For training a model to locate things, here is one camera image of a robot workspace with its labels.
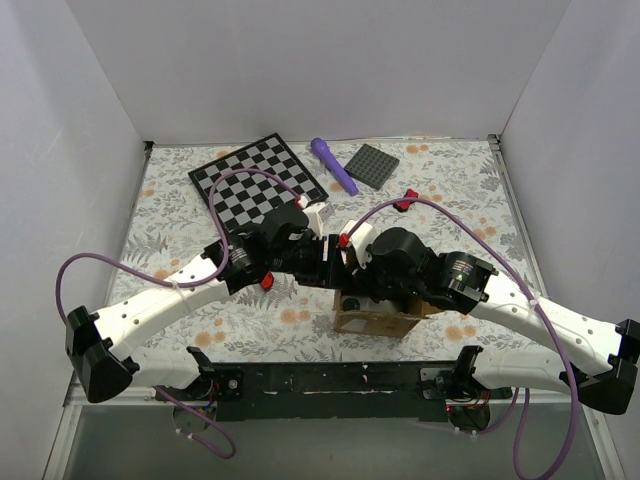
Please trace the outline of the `red black utility knife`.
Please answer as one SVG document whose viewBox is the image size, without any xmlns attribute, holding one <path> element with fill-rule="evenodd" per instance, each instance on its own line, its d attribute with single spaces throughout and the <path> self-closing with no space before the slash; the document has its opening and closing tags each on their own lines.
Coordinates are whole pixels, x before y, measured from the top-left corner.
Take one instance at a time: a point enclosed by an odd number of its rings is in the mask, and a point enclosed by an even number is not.
<svg viewBox="0 0 640 480">
<path fill-rule="evenodd" d="M 264 291 L 270 291 L 274 285 L 274 276 L 271 272 L 268 272 L 260 282 L 260 286 Z"/>
</svg>

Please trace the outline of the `brown taped cardboard box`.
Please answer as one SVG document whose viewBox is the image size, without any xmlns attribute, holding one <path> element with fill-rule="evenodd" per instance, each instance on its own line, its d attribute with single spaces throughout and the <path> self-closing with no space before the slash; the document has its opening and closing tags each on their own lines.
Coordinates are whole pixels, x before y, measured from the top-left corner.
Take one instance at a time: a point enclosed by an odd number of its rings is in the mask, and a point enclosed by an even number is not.
<svg viewBox="0 0 640 480">
<path fill-rule="evenodd" d="M 361 334 L 404 338 L 420 321 L 442 313 L 420 298 L 403 301 L 383 300 L 378 303 L 368 297 L 334 295 L 334 330 L 344 334 Z"/>
</svg>

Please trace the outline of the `red black knife cap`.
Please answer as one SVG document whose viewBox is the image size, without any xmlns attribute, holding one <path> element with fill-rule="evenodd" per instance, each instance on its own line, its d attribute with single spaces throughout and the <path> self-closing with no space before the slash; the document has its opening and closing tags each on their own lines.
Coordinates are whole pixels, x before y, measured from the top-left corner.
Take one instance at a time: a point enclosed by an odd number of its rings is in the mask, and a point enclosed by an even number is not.
<svg viewBox="0 0 640 480">
<path fill-rule="evenodd" d="M 411 198 L 418 198 L 418 197 L 419 197 L 418 192 L 416 192 L 413 189 L 407 189 L 403 196 L 403 200 L 395 202 L 393 204 L 393 208 L 400 213 L 405 213 L 411 207 L 411 204 L 412 204 Z"/>
</svg>

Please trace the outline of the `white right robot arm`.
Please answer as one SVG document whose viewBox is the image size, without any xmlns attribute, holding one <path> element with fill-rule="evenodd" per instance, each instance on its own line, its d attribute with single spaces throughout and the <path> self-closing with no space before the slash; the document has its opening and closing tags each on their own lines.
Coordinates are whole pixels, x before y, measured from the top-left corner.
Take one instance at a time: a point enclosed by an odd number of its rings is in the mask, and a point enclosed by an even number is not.
<svg viewBox="0 0 640 480">
<path fill-rule="evenodd" d="M 466 347 L 450 375 L 464 397 L 519 387 L 572 395 L 581 404 L 624 414 L 635 390 L 639 325 L 584 316 L 527 293 L 492 264 L 454 251 L 435 253 L 413 233 L 382 233 L 364 224 L 337 237 L 347 277 L 375 300 L 415 297 L 439 311 L 455 311 L 506 327 L 543 346 L 541 352 L 492 353 Z"/>
</svg>

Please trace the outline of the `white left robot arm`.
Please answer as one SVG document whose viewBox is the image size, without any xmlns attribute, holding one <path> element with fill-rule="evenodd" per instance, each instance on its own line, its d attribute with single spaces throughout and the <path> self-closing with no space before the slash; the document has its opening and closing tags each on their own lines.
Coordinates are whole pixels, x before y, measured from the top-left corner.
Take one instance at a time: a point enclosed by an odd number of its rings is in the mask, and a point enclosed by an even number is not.
<svg viewBox="0 0 640 480">
<path fill-rule="evenodd" d="M 66 354 L 91 403 L 111 400 L 131 386 L 168 386 L 193 400 L 213 386 L 199 350 L 161 353 L 147 339 L 192 312 L 264 282 L 269 274 L 306 276 L 318 256 L 328 205 L 293 201 L 207 246 L 204 252 L 150 288 L 95 312 L 84 306 L 63 314 Z"/>
</svg>

